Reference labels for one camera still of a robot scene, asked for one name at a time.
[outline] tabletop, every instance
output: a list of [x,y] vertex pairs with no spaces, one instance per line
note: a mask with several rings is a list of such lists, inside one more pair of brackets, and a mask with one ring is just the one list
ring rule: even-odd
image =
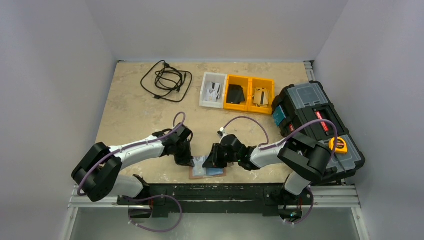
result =
[[[308,77],[301,62],[287,63],[238,63],[238,62],[169,62],[180,71],[193,75],[192,84],[182,102],[175,103],[155,99],[140,86],[141,78],[153,67],[154,62],[119,62],[107,97],[103,117],[96,142],[107,146],[124,145],[139,141],[152,133],[171,128],[178,112],[186,113],[186,125],[193,131],[191,154],[207,156],[212,144],[219,142],[217,131],[229,120],[238,116],[248,116],[260,122],[269,135],[270,143],[282,139],[280,129],[272,116],[250,112],[232,111],[199,106],[200,90],[205,72],[234,74],[240,76],[274,79],[275,94],[290,85],[307,82]],[[158,65],[155,71],[163,66]],[[163,94],[154,86],[155,74],[152,71],[143,85],[151,92]],[[172,92],[170,99],[179,100],[188,87]],[[257,146],[266,138],[262,129],[248,119],[237,119],[226,131],[235,134],[246,146]],[[148,183],[281,183],[292,170],[284,163],[266,166],[260,170],[247,171],[237,164],[226,168],[226,176],[189,179],[189,167],[175,164],[173,156],[152,158],[134,164],[120,174],[143,176]]]

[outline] plastic bin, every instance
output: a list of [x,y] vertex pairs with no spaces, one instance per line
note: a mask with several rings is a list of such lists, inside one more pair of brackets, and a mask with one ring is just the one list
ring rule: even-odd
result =
[[[227,94],[228,94],[229,85],[240,85],[243,88],[243,95],[244,95],[245,101],[240,102],[240,104],[227,103]],[[249,95],[249,93],[252,92],[251,87],[252,87],[252,84],[249,77],[229,74],[227,76],[226,85],[225,85],[223,108],[227,110],[247,112],[249,103],[252,100],[252,95]]]
[[250,96],[253,98],[255,95],[256,88],[264,88],[269,91],[269,97],[268,97],[268,107],[259,107],[254,104],[253,99],[248,103],[247,111],[251,113],[258,113],[258,114],[269,114],[271,115],[273,113],[272,108],[272,100],[275,98],[275,86],[274,86],[274,80],[272,79],[266,79],[266,78],[259,78],[259,77],[252,77],[251,79],[251,88],[250,88]]
[[[220,84],[220,93],[219,93],[219,99],[214,101],[207,101],[206,100],[206,86],[208,83],[219,83]],[[224,108],[224,97],[225,97],[225,89],[227,86],[227,74],[222,73],[213,73],[213,72],[205,72],[203,75],[203,82],[201,84],[200,89],[200,100],[199,105],[201,107],[207,107],[207,108],[216,108],[216,109],[222,109]]]

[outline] power cord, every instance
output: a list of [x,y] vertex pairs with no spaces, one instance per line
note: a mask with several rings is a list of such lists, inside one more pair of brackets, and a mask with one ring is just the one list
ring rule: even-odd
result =
[[[159,95],[159,94],[153,93],[143,85],[144,79],[160,63],[163,63],[163,68],[159,71],[154,72],[154,74],[156,75],[156,78],[154,79],[154,85],[160,90],[168,91],[164,95]],[[177,76],[179,78],[179,80],[174,81],[172,79],[164,77],[164,75],[169,75],[169,74]],[[190,76],[190,82],[188,83],[188,87],[185,90],[185,93],[182,96],[182,98],[180,100],[172,100],[172,99],[169,99],[169,98],[165,98],[166,96],[168,96],[169,94],[171,94],[174,91],[176,91],[177,93],[179,93],[181,91],[181,88],[183,87],[184,83],[186,82],[187,75]],[[172,87],[167,86],[167,85],[164,84],[165,82],[163,82],[163,81],[168,82],[168,83],[172,83],[174,86],[172,86]],[[150,68],[150,70],[143,76],[143,78],[140,80],[140,85],[148,93],[153,94],[153,97],[155,99],[163,99],[163,100],[173,102],[173,103],[180,103],[186,97],[187,92],[189,91],[190,85],[192,84],[192,81],[193,81],[193,75],[192,75],[191,72],[177,70],[174,67],[171,67],[165,60],[160,60],[152,68]]]

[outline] toolbox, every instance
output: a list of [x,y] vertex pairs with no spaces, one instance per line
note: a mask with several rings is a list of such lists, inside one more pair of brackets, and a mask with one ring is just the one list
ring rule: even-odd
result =
[[[283,137],[287,137],[297,128],[316,119],[330,120],[336,126],[338,136],[347,144],[347,154],[336,153],[334,155],[334,158],[328,163],[322,184],[352,177],[358,169],[364,166],[364,155],[358,150],[349,130],[339,117],[320,82],[291,84],[274,98],[271,106],[272,117]],[[300,132],[327,146],[334,137],[333,128],[325,122],[310,125]]]

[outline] yellow tape measure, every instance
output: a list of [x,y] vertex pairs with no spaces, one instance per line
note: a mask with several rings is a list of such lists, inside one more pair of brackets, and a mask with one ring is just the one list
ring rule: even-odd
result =
[[[330,142],[328,143],[328,147],[330,148],[330,150],[333,150],[334,140],[335,140],[335,137],[333,137],[330,140]],[[348,153],[348,145],[346,144],[346,141],[341,137],[337,138],[337,144],[335,146],[335,153],[336,154],[347,154]]]

